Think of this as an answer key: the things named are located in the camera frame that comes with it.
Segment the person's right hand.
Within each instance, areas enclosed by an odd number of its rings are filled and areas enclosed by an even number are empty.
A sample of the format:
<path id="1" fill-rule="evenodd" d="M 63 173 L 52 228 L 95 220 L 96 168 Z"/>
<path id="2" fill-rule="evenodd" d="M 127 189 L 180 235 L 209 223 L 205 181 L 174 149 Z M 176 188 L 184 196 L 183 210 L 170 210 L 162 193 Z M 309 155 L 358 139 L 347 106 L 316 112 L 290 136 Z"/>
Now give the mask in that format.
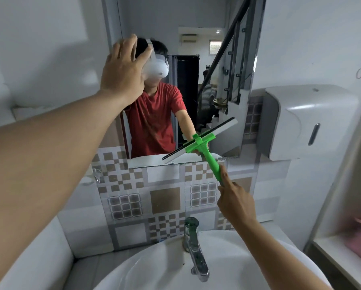
<path id="1" fill-rule="evenodd" d="M 230 179 L 224 165 L 220 165 L 220 175 L 220 197 L 217 205 L 222 215 L 236 230 L 256 223 L 255 201 L 252 195 Z"/>

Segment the person's left hand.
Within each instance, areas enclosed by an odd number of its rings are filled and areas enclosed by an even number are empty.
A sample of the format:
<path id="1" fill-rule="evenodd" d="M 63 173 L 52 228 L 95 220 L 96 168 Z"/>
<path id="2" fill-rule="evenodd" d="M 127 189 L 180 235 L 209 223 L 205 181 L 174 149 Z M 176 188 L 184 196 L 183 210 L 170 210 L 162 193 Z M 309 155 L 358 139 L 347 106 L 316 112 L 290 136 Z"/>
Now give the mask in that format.
<path id="1" fill-rule="evenodd" d="M 109 97 L 118 109 L 135 102 L 144 90 L 147 76 L 141 76 L 134 65 L 137 43 L 135 34 L 115 43 L 103 68 L 100 94 Z"/>

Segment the green window squeegee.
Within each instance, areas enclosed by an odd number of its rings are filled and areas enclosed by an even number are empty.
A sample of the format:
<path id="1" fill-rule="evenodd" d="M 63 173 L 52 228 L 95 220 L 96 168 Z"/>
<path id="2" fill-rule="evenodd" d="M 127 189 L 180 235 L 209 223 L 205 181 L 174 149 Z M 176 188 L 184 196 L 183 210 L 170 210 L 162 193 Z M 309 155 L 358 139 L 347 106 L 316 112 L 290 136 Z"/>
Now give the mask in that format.
<path id="1" fill-rule="evenodd" d="M 200 135 L 194 134 L 191 141 L 183 144 L 180 148 L 164 156 L 162 158 L 163 164 L 172 162 L 185 153 L 192 153 L 193 151 L 197 150 L 202 156 L 202 160 L 209 164 L 210 169 L 212 170 L 213 175 L 216 177 L 217 181 L 221 184 L 221 186 L 223 186 L 224 183 L 221 178 L 220 165 L 209 151 L 208 144 L 210 141 L 214 140 L 218 134 L 226 131 L 237 123 L 237 119 L 235 119 L 235 117 L 231 117 L 211 130 L 205 131 Z"/>

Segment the person's right forearm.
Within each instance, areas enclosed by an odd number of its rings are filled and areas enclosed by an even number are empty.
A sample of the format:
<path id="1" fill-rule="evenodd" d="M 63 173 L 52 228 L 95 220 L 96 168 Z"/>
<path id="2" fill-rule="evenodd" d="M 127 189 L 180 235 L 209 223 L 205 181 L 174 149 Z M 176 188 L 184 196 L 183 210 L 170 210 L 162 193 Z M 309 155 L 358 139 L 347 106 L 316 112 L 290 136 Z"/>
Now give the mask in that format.
<path id="1" fill-rule="evenodd" d="M 271 290 L 333 290 L 284 248 L 256 219 L 231 221 Z"/>

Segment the person's left forearm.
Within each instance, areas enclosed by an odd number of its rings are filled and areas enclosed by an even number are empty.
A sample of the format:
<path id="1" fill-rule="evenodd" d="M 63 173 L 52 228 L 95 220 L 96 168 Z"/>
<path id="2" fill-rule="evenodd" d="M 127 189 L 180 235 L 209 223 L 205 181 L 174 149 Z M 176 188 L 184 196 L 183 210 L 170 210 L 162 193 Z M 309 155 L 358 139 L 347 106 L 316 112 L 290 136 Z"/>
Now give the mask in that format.
<path id="1" fill-rule="evenodd" d="M 0 127 L 0 281 L 63 208 L 129 98 L 101 90 Z"/>

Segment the white paper towel dispenser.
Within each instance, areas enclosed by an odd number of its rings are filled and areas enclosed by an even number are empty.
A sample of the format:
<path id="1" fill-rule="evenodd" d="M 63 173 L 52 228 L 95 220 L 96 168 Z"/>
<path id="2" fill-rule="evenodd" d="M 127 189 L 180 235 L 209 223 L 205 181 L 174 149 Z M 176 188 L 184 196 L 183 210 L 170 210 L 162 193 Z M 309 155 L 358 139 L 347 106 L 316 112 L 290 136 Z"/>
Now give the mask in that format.
<path id="1" fill-rule="evenodd" d="M 356 95 L 331 84 L 268 87 L 256 150 L 271 161 L 333 153 L 347 134 L 358 103 Z"/>

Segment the chrome faucet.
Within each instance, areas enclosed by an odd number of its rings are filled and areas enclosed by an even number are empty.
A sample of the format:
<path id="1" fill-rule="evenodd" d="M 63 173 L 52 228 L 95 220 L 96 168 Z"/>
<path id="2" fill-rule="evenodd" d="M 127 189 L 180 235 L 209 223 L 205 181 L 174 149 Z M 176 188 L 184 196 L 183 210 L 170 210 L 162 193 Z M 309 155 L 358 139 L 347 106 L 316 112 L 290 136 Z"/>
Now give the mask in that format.
<path id="1" fill-rule="evenodd" d="M 205 283 L 209 279 L 210 272 L 199 244 L 198 226 L 199 221 L 195 217 L 190 216 L 184 220 L 182 245 L 184 250 L 190 254 L 193 262 L 191 273 Z"/>

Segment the white ceramic sink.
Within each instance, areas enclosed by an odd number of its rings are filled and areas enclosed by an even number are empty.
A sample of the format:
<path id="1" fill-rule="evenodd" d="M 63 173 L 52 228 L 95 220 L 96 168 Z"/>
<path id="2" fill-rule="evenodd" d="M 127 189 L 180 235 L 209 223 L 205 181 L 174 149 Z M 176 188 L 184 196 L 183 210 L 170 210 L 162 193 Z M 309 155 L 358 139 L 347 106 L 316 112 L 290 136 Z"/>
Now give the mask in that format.
<path id="1" fill-rule="evenodd" d="M 331 287 L 322 271 L 303 252 L 274 238 Z M 94 290 L 271 290 L 237 231 L 200 232 L 198 240 L 210 272 L 205 283 L 191 273 L 193 262 L 180 236 L 129 258 Z"/>

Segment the white ceramic tank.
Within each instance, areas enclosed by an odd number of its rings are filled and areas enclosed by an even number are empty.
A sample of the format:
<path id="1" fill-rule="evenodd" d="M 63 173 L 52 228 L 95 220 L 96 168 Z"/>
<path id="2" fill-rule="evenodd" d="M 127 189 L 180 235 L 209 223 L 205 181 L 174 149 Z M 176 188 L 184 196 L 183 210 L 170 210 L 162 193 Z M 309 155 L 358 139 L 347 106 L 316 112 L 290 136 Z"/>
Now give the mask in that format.
<path id="1" fill-rule="evenodd" d="M 0 290 L 62 290 L 74 256 L 56 216 L 19 256 Z"/>

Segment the white shelf unit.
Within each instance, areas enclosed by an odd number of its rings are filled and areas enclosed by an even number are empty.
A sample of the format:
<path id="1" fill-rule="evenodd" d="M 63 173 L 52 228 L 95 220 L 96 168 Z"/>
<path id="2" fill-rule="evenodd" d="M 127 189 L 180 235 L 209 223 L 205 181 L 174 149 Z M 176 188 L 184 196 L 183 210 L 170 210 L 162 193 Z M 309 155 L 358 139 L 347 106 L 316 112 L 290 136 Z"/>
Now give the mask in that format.
<path id="1" fill-rule="evenodd" d="M 361 118 L 305 247 L 324 272 L 340 274 L 356 290 L 361 290 L 361 258 L 345 243 L 360 215 Z"/>

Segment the wall mirror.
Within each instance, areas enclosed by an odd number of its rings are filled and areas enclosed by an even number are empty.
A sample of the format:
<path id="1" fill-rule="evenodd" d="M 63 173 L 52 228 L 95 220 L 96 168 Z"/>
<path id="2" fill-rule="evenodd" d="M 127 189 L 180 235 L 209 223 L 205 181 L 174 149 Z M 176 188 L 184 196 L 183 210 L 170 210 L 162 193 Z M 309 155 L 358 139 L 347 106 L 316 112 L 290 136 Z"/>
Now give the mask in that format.
<path id="1" fill-rule="evenodd" d="M 262 23 L 265 0 L 101 0 L 110 46 L 128 33 L 144 44 L 154 41 L 168 49 L 168 58 L 152 52 L 146 70 L 161 76 L 160 87 L 171 85 L 181 93 L 179 104 L 198 135 L 235 117 L 238 123 L 218 134 L 208 148 L 218 161 L 238 157 L 246 124 L 245 101 L 251 86 L 256 33 Z M 143 94 L 131 110 L 122 111 L 122 136 L 129 169 L 202 163 L 202 156 L 185 153 L 163 164 L 162 158 L 189 142 L 177 106 L 146 111 L 154 117 L 146 128 L 134 110 L 145 109 Z"/>

